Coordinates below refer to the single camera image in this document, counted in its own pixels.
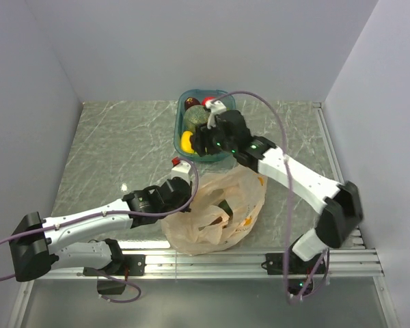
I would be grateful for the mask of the green netted melon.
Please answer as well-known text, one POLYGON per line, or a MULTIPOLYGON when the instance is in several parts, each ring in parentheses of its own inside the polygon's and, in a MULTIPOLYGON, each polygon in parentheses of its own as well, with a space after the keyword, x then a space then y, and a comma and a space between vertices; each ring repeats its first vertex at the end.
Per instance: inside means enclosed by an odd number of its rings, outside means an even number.
POLYGON ((195 132, 195 127, 207 124, 210 111, 202 105, 196 105, 185 111, 183 124, 186 131, 195 132))

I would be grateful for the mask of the dark green avocado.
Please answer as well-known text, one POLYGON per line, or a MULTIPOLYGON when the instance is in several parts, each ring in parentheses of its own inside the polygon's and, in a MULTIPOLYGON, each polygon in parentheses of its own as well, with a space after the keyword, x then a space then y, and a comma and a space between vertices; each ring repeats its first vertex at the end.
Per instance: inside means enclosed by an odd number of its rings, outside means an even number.
POLYGON ((227 214, 229 219, 233 218, 233 211, 226 200, 222 200, 220 203, 218 203, 218 207, 220 207, 227 214))

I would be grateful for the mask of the translucent orange plastic bag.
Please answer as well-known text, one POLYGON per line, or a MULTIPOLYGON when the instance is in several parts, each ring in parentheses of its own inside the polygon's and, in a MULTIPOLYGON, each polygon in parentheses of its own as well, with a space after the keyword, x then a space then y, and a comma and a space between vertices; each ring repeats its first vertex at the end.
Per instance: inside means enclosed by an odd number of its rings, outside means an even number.
POLYGON ((190 212, 164 218, 162 231, 176 251, 196 256, 228 249, 254 227, 265 203, 267 177, 241 165, 226 173, 205 174, 190 212), (233 218, 218 207, 226 200, 233 218))

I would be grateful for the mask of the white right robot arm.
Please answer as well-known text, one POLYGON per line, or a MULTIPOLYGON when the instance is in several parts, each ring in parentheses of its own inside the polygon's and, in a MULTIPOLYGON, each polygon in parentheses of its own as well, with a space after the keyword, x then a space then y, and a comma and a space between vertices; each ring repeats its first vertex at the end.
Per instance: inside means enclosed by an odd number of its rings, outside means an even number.
POLYGON ((216 115, 212 126, 196 126, 191 146, 200 156, 227 152, 238 164, 282 184, 305 200, 319 215, 314 228, 290 248, 287 264, 304 272, 326 249, 338 249, 364 218, 359 190, 351 181, 328 179, 284 154, 266 137, 253 136, 242 114, 229 110, 216 115))

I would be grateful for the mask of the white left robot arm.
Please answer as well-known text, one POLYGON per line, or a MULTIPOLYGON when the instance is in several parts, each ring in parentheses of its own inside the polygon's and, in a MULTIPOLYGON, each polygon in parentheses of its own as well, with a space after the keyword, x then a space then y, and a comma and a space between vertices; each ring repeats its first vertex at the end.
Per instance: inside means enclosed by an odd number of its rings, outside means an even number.
POLYGON ((90 247, 86 242, 99 234, 154 224, 186 212, 196 191, 196 184, 175 177, 82 213, 46 219, 29 213, 9 242, 15 278, 28 282, 51 270, 71 267, 92 267, 115 275, 124 266, 118 243, 108 238, 90 247))

